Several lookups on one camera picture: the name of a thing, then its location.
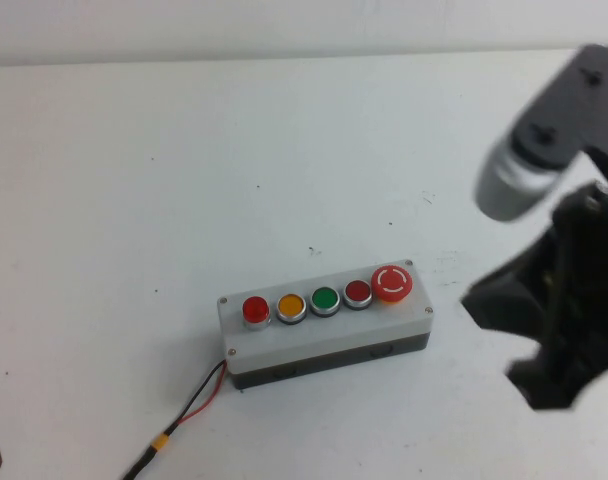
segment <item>red button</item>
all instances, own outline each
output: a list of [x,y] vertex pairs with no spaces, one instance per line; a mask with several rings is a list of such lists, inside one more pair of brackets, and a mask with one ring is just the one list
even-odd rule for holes
[[250,297],[242,305],[244,320],[248,323],[262,323],[269,316],[268,303],[262,297]]
[[386,265],[375,270],[371,277],[371,286],[377,298],[395,303],[411,293],[413,279],[402,267]]
[[344,287],[344,303],[352,310],[364,310],[373,301],[371,286],[363,280],[353,280]]

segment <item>wire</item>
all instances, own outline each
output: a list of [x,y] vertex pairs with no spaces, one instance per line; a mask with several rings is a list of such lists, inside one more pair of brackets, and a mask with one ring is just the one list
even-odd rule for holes
[[211,396],[206,399],[206,401],[202,404],[201,407],[199,407],[195,411],[189,413],[188,415],[184,416],[184,418],[182,418],[179,421],[180,425],[183,424],[185,421],[187,421],[189,418],[192,418],[195,415],[197,415],[198,413],[200,413],[202,410],[204,410],[206,407],[208,407],[211,404],[211,402],[213,401],[213,399],[217,395],[217,392],[219,392],[220,388],[222,387],[222,383],[224,381],[224,376],[225,375],[226,375],[226,365],[224,365],[222,367],[222,371],[220,372],[219,377],[217,377],[217,383],[215,384],[215,388],[213,389],[213,393],[211,393]]
[[[222,371],[219,377],[217,378],[217,384],[215,385],[213,393],[211,393],[210,397],[208,397],[206,402],[204,402],[201,407],[196,409],[194,412],[191,412],[190,414],[186,415],[186,413],[191,408],[191,405],[193,405],[193,402],[195,402],[200,393],[202,393],[202,390],[206,388],[206,385],[208,385],[208,382],[211,380],[213,375],[215,375],[215,372],[217,372],[220,368],[222,368]],[[206,377],[206,380],[202,382],[200,387],[197,389],[197,392],[195,392],[195,394],[188,401],[186,407],[184,407],[184,409],[177,416],[177,418],[173,420],[173,423],[171,423],[166,428],[166,430],[164,430],[163,433],[158,435],[158,437],[153,440],[153,442],[147,447],[142,456],[137,460],[137,462],[135,462],[135,464],[126,473],[126,475],[124,475],[123,480],[134,480],[135,477],[137,477],[137,475],[139,475],[139,473],[144,470],[144,468],[151,462],[151,460],[153,460],[157,452],[159,452],[164,447],[164,445],[166,445],[166,442],[168,442],[168,437],[171,436],[171,434],[177,429],[177,427],[179,427],[181,423],[185,422],[189,418],[197,415],[199,412],[204,410],[213,401],[215,395],[217,395],[217,392],[219,392],[220,387],[222,386],[222,381],[224,380],[225,373],[226,360],[222,360],[213,368],[213,370],[210,371],[210,373]]]

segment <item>control box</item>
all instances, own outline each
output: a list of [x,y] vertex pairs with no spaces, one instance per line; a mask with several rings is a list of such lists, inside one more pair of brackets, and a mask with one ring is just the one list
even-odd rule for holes
[[433,323],[408,259],[225,295],[217,308],[239,389],[422,350]]

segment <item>white table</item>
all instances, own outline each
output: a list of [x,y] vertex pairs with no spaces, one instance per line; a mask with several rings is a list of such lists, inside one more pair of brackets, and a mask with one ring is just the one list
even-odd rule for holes
[[512,225],[471,199],[569,55],[1,68],[0,479],[118,478],[221,359],[221,294],[407,256],[426,350],[225,384],[141,478],[608,478],[608,375],[534,413],[534,343],[458,301],[596,175]]

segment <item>white surface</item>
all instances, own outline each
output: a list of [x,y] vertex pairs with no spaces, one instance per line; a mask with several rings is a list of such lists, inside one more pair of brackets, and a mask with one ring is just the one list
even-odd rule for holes
[[[226,295],[227,302],[218,302],[217,308],[224,340],[222,355],[226,355],[229,371],[233,374],[245,373],[430,333],[433,315],[424,310],[433,307],[433,304],[415,267],[405,265],[404,261],[384,262],[321,278]],[[373,272],[384,265],[405,268],[413,279],[411,293],[396,305],[385,305],[375,298],[366,310],[356,312],[342,304],[339,312],[332,317],[319,318],[310,311],[309,304],[308,316],[297,325],[284,325],[275,316],[276,304],[284,295],[294,293],[309,302],[315,289],[323,286],[341,292],[353,280],[364,280],[370,284]],[[272,322],[268,328],[251,331],[244,325],[242,305],[247,298],[256,295],[269,302]],[[233,356],[226,354],[231,348],[236,350]]]
[[406,255],[426,350],[226,384],[142,478],[608,479],[608,376],[533,413],[502,371],[534,344],[458,302],[548,223],[473,189],[568,55],[0,69],[0,479],[117,478],[220,359],[222,292]]
[[0,0],[0,64],[608,43],[608,0]]

